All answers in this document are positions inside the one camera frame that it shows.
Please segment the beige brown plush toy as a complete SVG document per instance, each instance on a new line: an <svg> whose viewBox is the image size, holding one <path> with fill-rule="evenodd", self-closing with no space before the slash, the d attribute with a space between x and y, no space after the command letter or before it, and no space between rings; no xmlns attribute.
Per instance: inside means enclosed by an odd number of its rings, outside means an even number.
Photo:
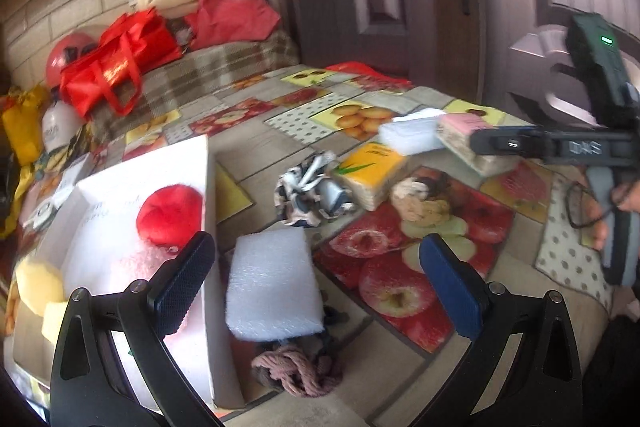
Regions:
<svg viewBox="0 0 640 427"><path fill-rule="evenodd" d="M390 190L390 202L402 221L418 227L442 225L451 217L450 204L431 178L409 176Z"/></svg>

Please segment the white foam block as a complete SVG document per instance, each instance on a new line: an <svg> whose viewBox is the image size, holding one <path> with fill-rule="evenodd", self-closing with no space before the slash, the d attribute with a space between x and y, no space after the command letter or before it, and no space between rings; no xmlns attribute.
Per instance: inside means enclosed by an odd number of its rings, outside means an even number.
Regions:
<svg viewBox="0 0 640 427"><path fill-rule="evenodd" d="M238 238L229 272L226 323L235 338L254 343L323 331L323 303L303 229Z"/></svg>

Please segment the yellow tissue pack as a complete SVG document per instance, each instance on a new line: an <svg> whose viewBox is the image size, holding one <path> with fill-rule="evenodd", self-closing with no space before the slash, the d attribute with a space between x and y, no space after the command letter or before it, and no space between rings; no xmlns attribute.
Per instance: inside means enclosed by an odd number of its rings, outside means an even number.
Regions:
<svg viewBox="0 0 640 427"><path fill-rule="evenodd" d="M352 191L361 208L373 211L386 201L390 188L407 171L407 156L386 145L369 142L341 161L333 174Z"/></svg>

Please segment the red paper bag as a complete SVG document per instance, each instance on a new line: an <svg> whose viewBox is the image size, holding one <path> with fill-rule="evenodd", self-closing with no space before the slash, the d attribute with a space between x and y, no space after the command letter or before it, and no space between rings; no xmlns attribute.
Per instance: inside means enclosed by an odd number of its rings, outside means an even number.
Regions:
<svg viewBox="0 0 640 427"><path fill-rule="evenodd" d="M186 16L195 51L238 41L264 41L280 24L280 14L266 0L198 0Z"/></svg>

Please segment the red helmet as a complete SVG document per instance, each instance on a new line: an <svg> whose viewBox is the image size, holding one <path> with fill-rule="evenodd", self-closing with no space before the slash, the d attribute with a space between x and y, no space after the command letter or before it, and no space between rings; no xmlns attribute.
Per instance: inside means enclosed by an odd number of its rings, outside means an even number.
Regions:
<svg viewBox="0 0 640 427"><path fill-rule="evenodd" d="M85 31L74 31L63 37L51 50L46 63L46 83L50 89L61 83L62 72L98 46L98 40Z"/></svg>

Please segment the plaid covered bench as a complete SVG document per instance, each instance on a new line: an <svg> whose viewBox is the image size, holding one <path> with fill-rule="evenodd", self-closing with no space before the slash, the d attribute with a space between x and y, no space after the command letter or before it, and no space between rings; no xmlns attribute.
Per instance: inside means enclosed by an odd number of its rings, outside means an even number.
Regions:
<svg viewBox="0 0 640 427"><path fill-rule="evenodd" d="M283 30L264 41L232 42L190 52L143 76L142 93L130 114L118 116L111 106L97 105L90 113L91 130L99 141L111 141L235 81L298 63L298 46Z"/></svg>

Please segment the red round sponge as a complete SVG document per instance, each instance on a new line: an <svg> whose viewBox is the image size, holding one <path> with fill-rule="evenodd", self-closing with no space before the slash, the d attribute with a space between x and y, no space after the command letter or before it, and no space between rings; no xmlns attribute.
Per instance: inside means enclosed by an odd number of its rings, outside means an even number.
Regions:
<svg viewBox="0 0 640 427"><path fill-rule="evenodd" d="M186 246L201 230L203 195L192 186L168 185L145 199L136 219L140 239L157 247Z"/></svg>

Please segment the red tote bag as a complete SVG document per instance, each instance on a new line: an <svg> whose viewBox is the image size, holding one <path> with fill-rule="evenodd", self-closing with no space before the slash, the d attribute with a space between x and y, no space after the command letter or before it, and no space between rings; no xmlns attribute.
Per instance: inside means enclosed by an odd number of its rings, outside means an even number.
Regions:
<svg viewBox="0 0 640 427"><path fill-rule="evenodd" d="M143 75L182 57L166 20L156 9L124 14L98 46L62 70L60 95L82 118L104 102L119 116L142 95Z"/></svg>

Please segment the red plastic bag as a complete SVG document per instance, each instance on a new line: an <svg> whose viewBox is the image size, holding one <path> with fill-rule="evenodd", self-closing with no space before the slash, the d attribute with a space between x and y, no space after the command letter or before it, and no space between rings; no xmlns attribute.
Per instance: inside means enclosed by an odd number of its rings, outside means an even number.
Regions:
<svg viewBox="0 0 640 427"><path fill-rule="evenodd" d="M377 80L384 80L396 84L396 86L402 86L405 88L412 87L412 82L408 79L385 75L382 72L378 72L376 69L361 62L349 61L337 63L326 66L326 69L332 70L332 72L346 72L346 74L354 74L357 76L369 76Z"/></svg>

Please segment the black white patterned cloth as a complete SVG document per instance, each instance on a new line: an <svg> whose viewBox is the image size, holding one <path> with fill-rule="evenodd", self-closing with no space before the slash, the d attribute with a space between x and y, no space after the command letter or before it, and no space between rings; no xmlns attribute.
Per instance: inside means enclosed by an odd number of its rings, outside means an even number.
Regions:
<svg viewBox="0 0 640 427"><path fill-rule="evenodd" d="M332 176L335 165L336 155L322 150L281 174L273 192L278 220L310 229L355 212L352 192Z"/></svg>

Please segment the yellow round sponge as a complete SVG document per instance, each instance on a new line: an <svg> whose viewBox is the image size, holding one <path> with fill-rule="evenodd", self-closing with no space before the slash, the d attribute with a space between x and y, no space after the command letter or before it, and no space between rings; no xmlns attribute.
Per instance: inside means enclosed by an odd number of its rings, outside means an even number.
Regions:
<svg viewBox="0 0 640 427"><path fill-rule="evenodd" d="M24 257L15 270L17 289L25 306L43 317L49 303L64 299L61 272L50 263Z"/></svg>

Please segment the white shallow tray box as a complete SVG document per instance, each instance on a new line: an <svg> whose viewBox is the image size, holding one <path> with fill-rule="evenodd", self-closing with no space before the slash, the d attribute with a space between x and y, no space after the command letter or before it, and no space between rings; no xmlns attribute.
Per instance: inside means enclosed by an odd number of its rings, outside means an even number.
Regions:
<svg viewBox="0 0 640 427"><path fill-rule="evenodd" d="M26 255L61 272L64 297L78 287L92 295L123 291L151 272L134 260L149 257L137 228L138 212L162 187L189 185L203 195L202 230L215 231L215 161L205 136L197 136L121 162L78 182ZM244 405L224 319L224 288L213 267L180 331L164 343L198 395L214 410Z"/></svg>

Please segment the white helmet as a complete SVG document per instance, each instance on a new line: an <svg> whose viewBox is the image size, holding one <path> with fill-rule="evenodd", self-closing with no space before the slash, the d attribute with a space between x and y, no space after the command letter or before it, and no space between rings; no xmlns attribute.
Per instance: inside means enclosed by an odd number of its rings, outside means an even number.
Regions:
<svg viewBox="0 0 640 427"><path fill-rule="evenodd" d="M73 106L61 100L55 100L44 112L41 128L42 142L47 153L52 153L72 141L85 121L76 113Z"/></svg>

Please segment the yellow shopping bag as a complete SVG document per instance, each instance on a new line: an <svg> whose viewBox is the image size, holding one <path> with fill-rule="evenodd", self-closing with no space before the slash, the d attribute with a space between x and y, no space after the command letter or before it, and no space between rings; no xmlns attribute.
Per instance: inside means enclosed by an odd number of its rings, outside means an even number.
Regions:
<svg viewBox="0 0 640 427"><path fill-rule="evenodd" d="M50 103L51 93L41 83L28 91L12 88L1 99L2 126L22 167L42 154L41 121Z"/></svg>

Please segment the fruit pattern tablecloth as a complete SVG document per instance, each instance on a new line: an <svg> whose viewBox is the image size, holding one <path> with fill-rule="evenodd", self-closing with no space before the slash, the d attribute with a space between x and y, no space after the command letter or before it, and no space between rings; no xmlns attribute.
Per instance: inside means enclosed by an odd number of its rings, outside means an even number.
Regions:
<svg viewBox="0 0 640 427"><path fill-rule="evenodd" d="M168 143L208 136L220 172L217 235L230 256L240 236L281 228L273 191L286 169L320 150L334 152L340 163L363 144L378 143L378 116L425 107L480 115L496 126L515 124L509 114L427 87L381 89L342 74L313 86L291 67L182 106L164 135ZM421 293L418 243L430 233L446 239L480 275L502 280L512 291L562 293L579 358L590 362L608 324L613 291L590 236L567 221L578 202L576 195L565 208L576 171L521 160L511 172L482 178L450 150L435 150L409 156L408 171L396 183L409 176L436 181L450 204L448 221L434 227L402 221L388 193L373 211L308 232L319 285L347 317L331 329L345 363L341 386L319 399L270 390L250 369L253 346L235 341L246 408L224 415L228 425L408 425L468 347L436 301Z"/></svg>

